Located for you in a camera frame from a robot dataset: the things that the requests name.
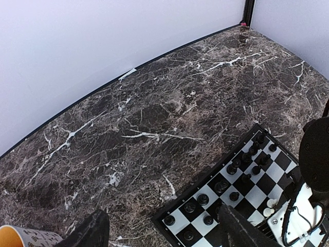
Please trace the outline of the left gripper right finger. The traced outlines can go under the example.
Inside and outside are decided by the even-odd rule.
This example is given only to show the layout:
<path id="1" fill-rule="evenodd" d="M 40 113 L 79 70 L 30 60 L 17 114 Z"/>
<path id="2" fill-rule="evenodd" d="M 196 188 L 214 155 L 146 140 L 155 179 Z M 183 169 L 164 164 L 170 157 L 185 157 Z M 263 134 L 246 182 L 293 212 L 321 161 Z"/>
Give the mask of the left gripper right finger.
<path id="1" fill-rule="evenodd" d="M 277 246 L 232 206 L 221 205 L 217 217 L 222 246 Z"/>

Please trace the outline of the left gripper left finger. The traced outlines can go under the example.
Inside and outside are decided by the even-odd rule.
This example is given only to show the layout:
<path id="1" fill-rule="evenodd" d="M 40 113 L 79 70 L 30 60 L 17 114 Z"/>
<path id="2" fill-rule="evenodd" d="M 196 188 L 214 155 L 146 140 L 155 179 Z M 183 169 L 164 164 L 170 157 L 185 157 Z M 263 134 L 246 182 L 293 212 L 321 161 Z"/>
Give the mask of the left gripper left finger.
<path id="1" fill-rule="evenodd" d="M 97 209 L 90 214 L 66 239 L 54 246 L 90 247 L 108 246 L 109 217 L 108 214 Z"/>

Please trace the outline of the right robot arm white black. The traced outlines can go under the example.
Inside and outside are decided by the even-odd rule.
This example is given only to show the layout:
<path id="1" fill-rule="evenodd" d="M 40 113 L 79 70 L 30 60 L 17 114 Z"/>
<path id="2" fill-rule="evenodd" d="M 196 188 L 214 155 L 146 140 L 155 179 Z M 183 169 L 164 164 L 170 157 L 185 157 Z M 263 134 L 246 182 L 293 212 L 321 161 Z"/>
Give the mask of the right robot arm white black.
<path id="1" fill-rule="evenodd" d="M 328 208 L 328 117 L 313 119 L 303 128 L 299 167 L 311 188 L 311 201 Z"/>

